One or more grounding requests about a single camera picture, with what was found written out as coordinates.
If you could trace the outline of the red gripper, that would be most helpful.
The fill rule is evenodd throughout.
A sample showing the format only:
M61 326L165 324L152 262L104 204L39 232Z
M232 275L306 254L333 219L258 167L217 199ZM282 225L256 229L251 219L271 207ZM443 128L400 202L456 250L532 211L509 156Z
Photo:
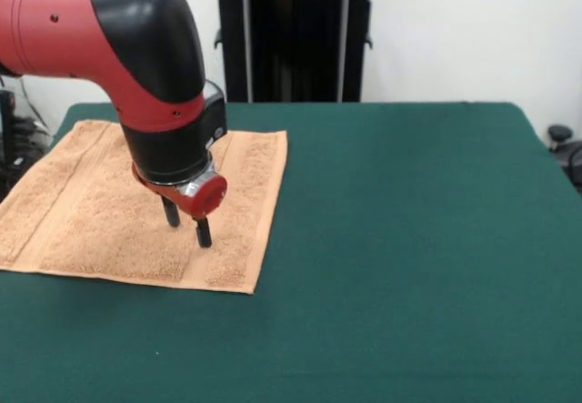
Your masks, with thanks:
M210 162L197 176L177 185L159 185L146 181L140 176L135 164L131 166L134 178L153 193L161 196L169 226L180 226L178 209L188 214L196 222L196 239L201 248L212 246L208 219L210 213L222 203L226 190L226 179L219 175L215 163Z

